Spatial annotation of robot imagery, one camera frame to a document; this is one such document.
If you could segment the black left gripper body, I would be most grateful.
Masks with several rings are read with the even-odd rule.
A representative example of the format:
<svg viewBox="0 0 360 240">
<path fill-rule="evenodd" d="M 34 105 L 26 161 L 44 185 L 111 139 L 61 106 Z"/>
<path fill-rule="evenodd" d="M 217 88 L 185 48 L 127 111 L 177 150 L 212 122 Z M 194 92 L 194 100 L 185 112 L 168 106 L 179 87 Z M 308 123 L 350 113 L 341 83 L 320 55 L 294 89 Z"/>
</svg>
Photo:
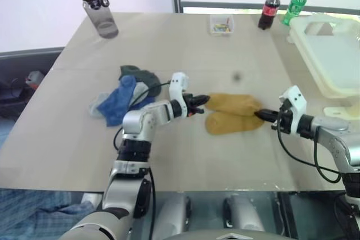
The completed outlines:
<svg viewBox="0 0 360 240">
<path fill-rule="evenodd" d="M 183 94 L 183 99 L 187 108 L 187 117 L 190 117 L 197 113 L 196 98 L 193 94 Z"/>
</svg>

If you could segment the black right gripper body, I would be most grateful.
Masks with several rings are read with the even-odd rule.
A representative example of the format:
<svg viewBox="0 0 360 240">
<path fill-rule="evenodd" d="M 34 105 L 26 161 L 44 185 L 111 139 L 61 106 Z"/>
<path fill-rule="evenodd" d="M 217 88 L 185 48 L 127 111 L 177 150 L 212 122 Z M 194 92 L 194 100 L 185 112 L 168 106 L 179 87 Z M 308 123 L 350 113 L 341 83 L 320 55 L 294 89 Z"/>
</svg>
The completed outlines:
<svg viewBox="0 0 360 240">
<path fill-rule="evenodd" d="M 271 111 L 270 116 L 272 117 L 271 129 L 280 129 L 280 132 L 286 134 L 298 134 L 298 123 L 295 124 L 294 112 L 295 106 L 282 106 L 279 111 Z"/>
</svg>

